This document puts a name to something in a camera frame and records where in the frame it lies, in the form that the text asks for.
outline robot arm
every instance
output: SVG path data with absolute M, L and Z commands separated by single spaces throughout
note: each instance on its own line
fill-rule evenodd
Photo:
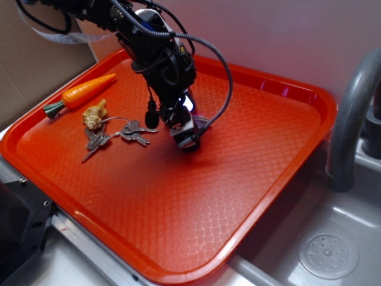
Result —
M 23 10 L 20 1 L 16 0 Z M 143 10 L 141 13 L 135 13 L 131 1 L 127 0 L 23 1 L 31 5 L 39 1 L 61 10 L 64 15 L 72 14 L 80 20 L 91 21 L 102 29 L 117 31 L 118 41 L 133 60 L 132 69 L 141 74 L 148 84 L 151 97 L 146 113 L 147 127 L 157 127 L 160 118 L 170 128 L 171 135 L 181 149 L 196 150 L 199 146 L 199 137 L 226 109 L 232 93 L 232 79 L 227 64 L 220 56 L 219 59 L 223 60 L 230 81 L 227 101 L 219 114 L 201 130 L 198 129 L 190 111 L 184 106 L 187 98 L 192 100 L 190 86 L 196 78 L 192 55 L 183 44 L 177 43 L 175 40 L 177 34 L 166 25 L 156 9 L 157 4 L 151 0 L 135 1 L 153 8 Z M 188 38 L 188 41 L 191 43 L 195 39 L 197 38 Z M 151 89 L 159 99 L 159 110 Z

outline metal key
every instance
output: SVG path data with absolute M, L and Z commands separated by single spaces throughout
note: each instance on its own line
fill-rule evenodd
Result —
M 135 132 L 132 134 L 125 134 L 122 132 L 122 133 L 120 133 L 120 136 L 122 138 L 124 138 L 125 140 L 128 140 L 128 141 L 131 141 L 131 140 L 137 141 L 142 146 L 147 146 L 148 144 L 150 144 L 150 142 L 147 139 L 141 137 L 139 132 Z
M 132 120 L 130 123 L 126 124 L 120 131 L 120 136 L 126 140 L 134 140 L 140 143 L 142 146 L 147 146 L 150 142 L 141 137 L 141 132 L 158 132 L 158 129 L 142 128 L 139 126 L 139 121 Z
M 94 154 L 100 146 L 104 146 L 108 140 L 110 140 L 110 136 L 105 133 L 106 124 L 103 123 L 98 133 L 94 133 L 93 131 L 85 128 L 85 134 L 89 138 L 89 143 L 86 148 L 90 150 L 90 152 L 83 158 L 82 163 L 85 162 L 92 154 Z
M 107 134 L 103 134 L 100 139 L 97 141 L 96 144 L 92 145 L 92 148 L 90 149 L 90 152 L 86 155 L 85 158 L 83 158 L 83 160 L 81 161 L 82 163 L 85 162 L 92 154 L 94 154 L 95 152 L 97 152 L 97 150 L 101 147 L 101 146 L 104 146 L 108 140 L 110 140 L 110 136 L 108 136 Z
M 123 132 L 124 134 L 133 134 L 133 133 L 136 133 L 136 132 L 151 132 L 151 133 L 155 133 L 155 132 L 158 132 L 158 129 L 150 129 L 150 128 L 140 127 L 139 121 L 132 120 L 131 122 L 129 122 L 128 124 L 126 124 L 124 126 L 124 128 L 122 129 L 121 132 Z

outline toy carrot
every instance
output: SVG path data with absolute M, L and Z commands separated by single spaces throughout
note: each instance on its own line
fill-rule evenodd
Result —
M 115 77 L 115 73 L 107 74 L 64 91 L 60 101 L 43 107 L 46 116 L 53 119 L 65 107 L 76 108 L 80 106 L 111 83 Z

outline tray rim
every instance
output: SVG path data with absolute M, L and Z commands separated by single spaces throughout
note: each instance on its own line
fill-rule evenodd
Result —
M 23 136 L 25 132 L 31 129 L 35 124 L 39 123 L 45 118 L 42 111 L 42 106 L 45 104 L 50 104 L 57 100 L 57 97 L 66 90 L 67 88 L 77 85 L 81 82 L 87 81 L 91 78 L 101 76 L 104 74 L 102 66 L 104 65 L 116 65 L 119 62 L 128 59 L 128 55 L 123 49 L 120 49 L 101 62 L 95 64 L 91 68 L 84 71 L 82 74 L 78 75 L 68 84 L 64 85 L 62 88 L 54 92 L 50 97 L 43 100 L 35 108 L 30 110 L 23 117 L 18 119 L 5 133 L 2 141 L 0 141 L 0 154 L 8 161 L 13 167 L 15 167 L 22 174 L 32 174 L 33 183 L 38 185 L 41 189 L 51 189 L 54 184 L 50 181 L 44 182 L 39 180 L 40 173 L 35 170 L 31 164 L 25 162 L 23 158 L 17 154 L 15 147 L 17 141 Z M 213 69 L 213 76 L 225 78 L 224 70 L 221 65 L 216 60 L 212 60 L 205 57 L 196 56 L 196 67 L 201 73 L 206 73 L 208 69 Z M 285 77 L 276 76 L 273 74 L 265 73 L 262 71 L 252 70 L 246 67 L 237 66 L 234 64 L 229 64 L 233 79 L 235 83 L 241 83 L 244 85 L 257 88 L 252 85 L 257 85 L 259 90 L 271 92 L 271 89 L 280 90 L 280 96 L 298 100 L 314 107 L 320 117 L 321 123 L 319 128 L 316 130 L 314 135 L 309 138 L 305 146 L 299 151 L 296 157 L 292 160 L 291 164 L 283 171 L 283 173 L 276 179 L 274 184 L 266 192 L 266 195 L 258 202 L 254 207 L 253 211 L 246 217 L 246 219 L 241 223 L 241 225 L 235 230 L 230 239 L 222 246 L 222 248 L 216 253 L 216 255 L 209 260 L 206 264 L 186 272 L 170 272 L 165 269 L 158 269 L 158 265 L 149 261 L 149 258 L 142 259 L 136 253 L 131 253 L 129 251 L 122 251 L 122 253 L 117 253 L 121 258 L 135 268 L 143 276 L 146 276 L 151 281 L 161 284 L 182 284 L 186 282 L 191 282 L 197 280 L 211 271 L 216 269 L 222 263 L 224 263 L 233 250 L 238 246 L 239 242 L 245 237 L 245 235 L 254 227 L 256 221 L 260 216 L 267 210 L 271 205 L 271 202 L 276 199 L 276 197 L 282 192 L 284 186 L 291 180 L 296 171 L 302 166 L 304 161 L 309 157 L 309 155 L 315 150 L 318 144 L 324 139 L 326 134 L 332 128 L 335 121 L 337 107 L 333 98 L 322 88 L 318 88 L 313 85 L 306 83 L 301 83 L 296 80 L 287 79 Z M 253 82 L 253 77 L 259 79 L 258 82 Z M 289 89 L 294 89 L 298 92 L 303 93 L 303 96 L 288 94 Z M 68 202 L 67 198 L 59 193 L 55 193 L 52 197 L 54 201 L 59 201 L 58 204 L 64 209 L 65 212 L 69 213 L 73 219 L 76 221 L 82 221 L 83 215 L 85 213 L 78 212 L 78 209 L 84 209 L 80 204 L 74 204 L 73 202 Z M 101 240 L 107 247 L 115 251 L 115 249 L 125 249 L 125 243 L 116 237 L 110 238 L 110 235 L 105 232 L 105 230 L 97 225 L 94 221 L 88 220 L 83 226 L 88 229 L 91 233 L 96 233 L 96 237 Z M 126 260 L 126 256 L 131 256 L 133 254 L 134 261 Z M 150 265 L 155 265 L 156 268 L 149 268 Z

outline white wall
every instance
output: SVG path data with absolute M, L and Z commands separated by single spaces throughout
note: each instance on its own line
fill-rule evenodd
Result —
M 379 0 L 157 2 L 229 62 L 322 87 L 336 102 L 362 57 L 381 46 Z

